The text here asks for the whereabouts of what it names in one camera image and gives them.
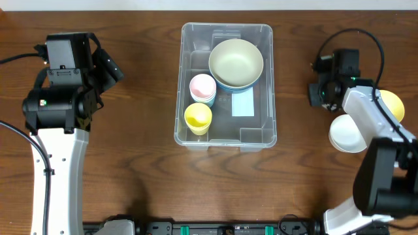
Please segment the cream white cup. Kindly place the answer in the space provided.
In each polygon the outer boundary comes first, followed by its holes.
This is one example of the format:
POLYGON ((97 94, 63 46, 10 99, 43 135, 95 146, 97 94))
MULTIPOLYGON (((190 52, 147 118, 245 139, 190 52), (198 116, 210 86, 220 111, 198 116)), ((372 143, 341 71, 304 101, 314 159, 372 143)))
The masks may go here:
POLYGON ((195 102, 213 103, 215 100, 216 93, 212 94, 210 97, 207 97, 207 98, 198 97, 194 95, 193 93, 191 94, 191 96, 195 102))

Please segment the cream beige bowl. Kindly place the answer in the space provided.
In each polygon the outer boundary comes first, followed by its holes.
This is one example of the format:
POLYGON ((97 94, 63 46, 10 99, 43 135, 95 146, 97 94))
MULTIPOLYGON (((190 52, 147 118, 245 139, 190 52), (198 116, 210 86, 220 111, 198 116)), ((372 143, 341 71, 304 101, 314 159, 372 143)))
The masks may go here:
POLYGON ((220 42, 211 52, 208 67, 229 86, 246 86, 262 75, 264 59, 260 50, 243 39, 220 42))

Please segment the yellow bowl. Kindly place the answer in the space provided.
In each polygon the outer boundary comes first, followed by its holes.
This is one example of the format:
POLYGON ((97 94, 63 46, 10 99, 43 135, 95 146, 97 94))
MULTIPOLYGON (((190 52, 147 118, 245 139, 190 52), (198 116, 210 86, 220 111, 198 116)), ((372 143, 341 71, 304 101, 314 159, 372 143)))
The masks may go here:
POLYGON ((391 111, 398 122, 401 122, 405 116, 405 107, 402 100, 394 93, 387 90, 380 90, 381 98, 386 107, 391 111))

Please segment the white bowl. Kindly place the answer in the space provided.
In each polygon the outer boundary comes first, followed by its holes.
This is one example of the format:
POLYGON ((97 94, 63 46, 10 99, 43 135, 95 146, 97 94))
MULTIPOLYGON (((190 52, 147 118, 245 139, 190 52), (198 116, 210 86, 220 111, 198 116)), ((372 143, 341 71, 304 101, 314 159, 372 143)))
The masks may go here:
POLYGON ((355 122, 348 114, 336 117, 329 129, 330 143, 339 151, 359 153, 367 148, 355 122))

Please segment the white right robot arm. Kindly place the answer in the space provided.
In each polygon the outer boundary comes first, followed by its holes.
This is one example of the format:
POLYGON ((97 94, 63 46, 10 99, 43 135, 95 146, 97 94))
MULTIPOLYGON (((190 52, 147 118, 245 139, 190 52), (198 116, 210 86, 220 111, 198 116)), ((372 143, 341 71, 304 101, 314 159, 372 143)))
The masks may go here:
POLYGON ((310 104, 343 109, 367 145, 352 197, 324 213, 325 234, 417 215, 416 137, 397 122, 373 81, 329 72, 318 78, 308 86, 310 104))

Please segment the clear plastic storage bin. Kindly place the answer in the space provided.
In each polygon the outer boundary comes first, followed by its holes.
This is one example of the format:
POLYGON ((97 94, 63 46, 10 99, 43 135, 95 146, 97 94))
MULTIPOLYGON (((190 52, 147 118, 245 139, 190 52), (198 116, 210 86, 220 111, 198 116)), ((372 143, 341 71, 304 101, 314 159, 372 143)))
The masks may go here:
POLYGON ((238 147, 241 151, 259 151, 277 141, 276 104, 274 92, 273 30, 267 24, 197 23, 182 27, 178 75, 174 139, 192 150, 206 151, 210 147, 238 147), (217 87, 208 132, 198 136, 185 123, 185 109, 194 102, 189 83, 198 74, 209 74, 210 52, 224 40, 244 39, 262 53, 264 69, 253 86, 253 117, 234 117, 231 113, 232 94, 217 87))

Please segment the blue plastic cup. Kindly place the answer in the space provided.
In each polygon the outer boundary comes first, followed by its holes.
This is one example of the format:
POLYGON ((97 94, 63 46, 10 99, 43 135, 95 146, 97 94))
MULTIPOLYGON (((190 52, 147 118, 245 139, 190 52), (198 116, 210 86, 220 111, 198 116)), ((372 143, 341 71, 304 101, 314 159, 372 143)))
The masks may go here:
POLYGON ((215 98, 212 99, 207 99, 207 100, 199 100, 199 99, 195 99, 195 102, 197 103, 203 103, 205 105, 207 105, 209 108, 212 107, 212 105, 214 104, 215 98))

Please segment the pink plastic cup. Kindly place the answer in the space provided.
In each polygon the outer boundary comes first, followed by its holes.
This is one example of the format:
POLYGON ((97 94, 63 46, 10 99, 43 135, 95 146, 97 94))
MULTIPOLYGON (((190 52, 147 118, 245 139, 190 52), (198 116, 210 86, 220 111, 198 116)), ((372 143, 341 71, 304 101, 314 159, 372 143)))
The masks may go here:
POLYGON ((208 74, 198 74, 191 79, 189 89, 194 96, 207 99, 216 92, 216 81, 208 74))

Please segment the yellow cup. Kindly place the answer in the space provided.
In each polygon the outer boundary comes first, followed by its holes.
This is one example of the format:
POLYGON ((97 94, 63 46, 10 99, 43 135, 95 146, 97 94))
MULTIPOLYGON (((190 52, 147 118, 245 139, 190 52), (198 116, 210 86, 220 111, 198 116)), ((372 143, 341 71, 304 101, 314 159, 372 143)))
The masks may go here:
POLYGON ((192 133, 201 136, 208 132, 212 122, 212 111, 203 103, 190 104, 184 112, 185 123, 192 133))

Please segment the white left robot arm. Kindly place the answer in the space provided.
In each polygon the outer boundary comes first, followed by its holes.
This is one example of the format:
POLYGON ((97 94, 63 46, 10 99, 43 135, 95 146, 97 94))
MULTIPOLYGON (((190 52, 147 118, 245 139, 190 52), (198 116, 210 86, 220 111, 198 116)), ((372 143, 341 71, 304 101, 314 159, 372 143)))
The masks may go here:
POLYGON ((48 35, 48 66, 22 103, 34 141, 32 234, 83 234, 82 172, 101 94, 124 75, 93 33, 48 35))

